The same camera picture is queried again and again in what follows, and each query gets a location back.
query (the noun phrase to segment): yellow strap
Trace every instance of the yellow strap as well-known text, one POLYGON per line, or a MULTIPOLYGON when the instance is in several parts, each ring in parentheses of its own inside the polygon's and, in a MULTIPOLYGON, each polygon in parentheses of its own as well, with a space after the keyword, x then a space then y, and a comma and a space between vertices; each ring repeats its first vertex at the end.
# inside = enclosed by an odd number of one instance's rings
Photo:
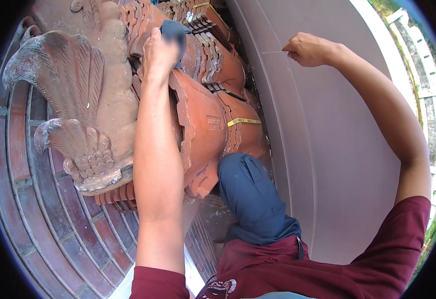
POLYGON ((235 118, 231 122, 228 123, 228 127, 231 127, 232 125, 237 124, 237 123, 261 123, 261 121, 250 120, 247 118, 235 118))
POLYGON ((197 7, 200 7, 200 6, 203 6, 203 5, 208 5, 209 4, 209 2, 205 2, 205 3, 201 3, 201 4, 196 4, 196 5, 193 5, 193 8, 197 8, 197 7))

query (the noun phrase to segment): white wall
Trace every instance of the white wall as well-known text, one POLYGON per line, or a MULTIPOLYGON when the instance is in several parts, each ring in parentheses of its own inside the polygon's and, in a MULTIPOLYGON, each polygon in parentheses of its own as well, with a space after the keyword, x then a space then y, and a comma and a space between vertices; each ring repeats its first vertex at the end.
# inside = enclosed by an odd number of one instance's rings
POLYGON ((393 206, 395 157, 367 106, 335 69, 280 51, 302 31, 347 45, 389 78, 379 45, 348 0, 229 0, 263 106, 276 186, 313 260, 346 264, 393 206))

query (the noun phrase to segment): elbow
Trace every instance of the elbow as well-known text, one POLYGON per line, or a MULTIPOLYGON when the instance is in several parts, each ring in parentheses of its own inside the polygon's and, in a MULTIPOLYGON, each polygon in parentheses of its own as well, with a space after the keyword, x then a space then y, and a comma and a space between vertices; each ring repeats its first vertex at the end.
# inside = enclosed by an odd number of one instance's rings
POLYGON ((430 167, 430 154, 427 143, 410 154, 400 158, 400 164, 402 168, 412 168, 416 165, 430 167))

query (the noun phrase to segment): blue pants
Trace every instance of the blue pants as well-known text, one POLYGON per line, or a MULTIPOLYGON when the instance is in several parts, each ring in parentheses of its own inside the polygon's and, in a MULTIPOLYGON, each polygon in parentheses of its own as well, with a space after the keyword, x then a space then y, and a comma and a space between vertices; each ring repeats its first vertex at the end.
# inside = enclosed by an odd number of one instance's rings
POLYGON ((238 218, 225 242, 240 239, 266 246, 289 236, 301 239, 298 220, 286 215, 286 204, 259 159, 242 152, 228 154, 218 165, 218 177, 221 200, 238 218))

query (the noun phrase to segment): carved leaf decoration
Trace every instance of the carved leaf decoration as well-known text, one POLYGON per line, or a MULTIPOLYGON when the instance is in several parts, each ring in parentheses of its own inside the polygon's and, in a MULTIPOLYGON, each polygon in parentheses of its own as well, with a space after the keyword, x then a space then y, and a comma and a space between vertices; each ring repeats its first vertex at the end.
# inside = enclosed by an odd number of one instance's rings
POLYGON ((35 130, 35 148, 43 153, 47 147, 54 147, 65 158, 81 158, 92 152, 87 145, 87 129, 89 128, 85 128, 78 120, 53 118, 41 123, 35 130))
POLYGON ((27 40, 7 63, 2 82, 35 86, 58 117, 95 127, 105 59, 83 35, 49 31, 27 40))
POLYGON ((79 12, 83 9, 83 23, 89 28, 102 30, 102 19, 100 9, 96 0, 73 0, 70 5, 70 10, 79 12))

